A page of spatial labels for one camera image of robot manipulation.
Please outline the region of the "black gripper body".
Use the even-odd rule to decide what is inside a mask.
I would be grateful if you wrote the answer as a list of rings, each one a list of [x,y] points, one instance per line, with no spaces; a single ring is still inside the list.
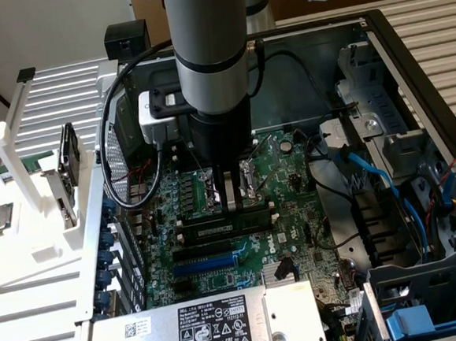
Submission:
[[[244,152],[250,141],[250,98],[245,96],[224,114],[194,113],[188,116],[195,148],[207,161],[228,168]]]

